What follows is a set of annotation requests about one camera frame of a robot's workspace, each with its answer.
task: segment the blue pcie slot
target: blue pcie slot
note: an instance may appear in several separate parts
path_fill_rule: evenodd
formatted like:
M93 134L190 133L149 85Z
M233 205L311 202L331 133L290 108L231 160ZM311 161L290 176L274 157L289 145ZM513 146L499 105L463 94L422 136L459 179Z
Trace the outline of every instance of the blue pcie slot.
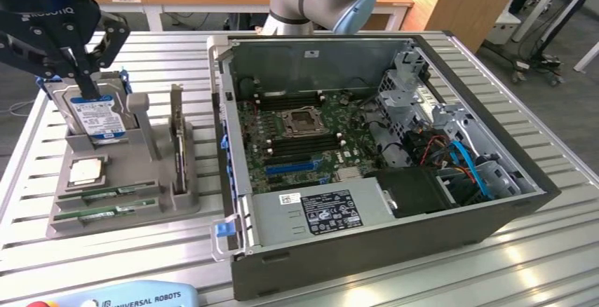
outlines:
M267 176L285 174L289 172L306 172L319 168L321 161L310 161L305 163L295 163L293 165L271 165L266 168Z

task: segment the power supply label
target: power supply label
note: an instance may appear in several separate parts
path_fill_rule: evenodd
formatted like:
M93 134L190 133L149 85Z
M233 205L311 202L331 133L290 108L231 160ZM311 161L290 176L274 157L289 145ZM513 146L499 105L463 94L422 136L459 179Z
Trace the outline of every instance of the power supply label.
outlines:
M305 196L302 206L313 235L365 225L350 190Z

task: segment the metal frame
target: metal frame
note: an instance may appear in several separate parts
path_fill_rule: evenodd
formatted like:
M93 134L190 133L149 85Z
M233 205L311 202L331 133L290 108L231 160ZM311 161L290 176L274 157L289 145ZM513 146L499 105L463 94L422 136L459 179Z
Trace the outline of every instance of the metal frame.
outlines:
M574 70L578 72L585 72L585 68L588 67L589 63L597 58L599 55L599 42L596 44L593 49L588 52L585 57L581 59L581 61L574 66Z
M225 216L206 37L225 32L133 33L111 70L126 66L134 90L150 92L151 122L169 113L173 83L182 83L194 124L199 214L93 236L43 237L55 173L65 151L63 120L39 97L0 182L0 304L27 305L139 279L197 287L202 306L534 306L597 304L599 296L598 177L541 123L462 43L441 32L419 33L475 93L527 154L562 189L543 208L507 224L483 243L261 298L234 300L231 267L211 256L210 224ZM102 34L94 37L98 43ZM441 79L431 84L457 100Z
M529 32L529 30L533 27L533 24L535 23L537 19L539 18L539 16L543 13L543 9L546 7L546 5L550 3L552 0L541 0L537 4L535 9L531 12L531 15L529 15L529 17L526 18L525 22L521 25L521 28L517 30L517 33L513 36L513 40L515 42L521 42L522 38L525 37L526 33ZM573 8L573 4L569 6L569 8L565 11L565 14L570 11L570 9Z

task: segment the gray parts holder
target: gray parts holder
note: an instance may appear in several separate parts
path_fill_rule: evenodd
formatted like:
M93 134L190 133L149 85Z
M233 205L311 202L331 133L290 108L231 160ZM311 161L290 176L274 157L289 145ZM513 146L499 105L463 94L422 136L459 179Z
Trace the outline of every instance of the gray parts holder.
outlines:
M173 102L181 100L182 91L174 86ZM49 238L130 228L199 210L191 124L181 122L185 129L178 131L171 117L169 125L151 126L149 107L146 93L127 96L127 110L135 114L139 128L127 130L126 142L98 146L87 135L66 137L69 148L46 232ZM186 133L181 149L177 148L182 143L178 132ZM83 184L73 182L71 177L74 165L82 161L93 161L99 167L93 169L93 180ZM183 193L175 191L179 173L187 181Z

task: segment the cpu socket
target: cpu socket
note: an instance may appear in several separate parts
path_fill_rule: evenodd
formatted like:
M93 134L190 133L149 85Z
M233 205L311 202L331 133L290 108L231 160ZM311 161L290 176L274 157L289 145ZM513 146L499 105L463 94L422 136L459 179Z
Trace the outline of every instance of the cpu socket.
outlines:
M329 133L322 122L321 111L314 107L283 111L281 118L285 123L286 137L306 137Z

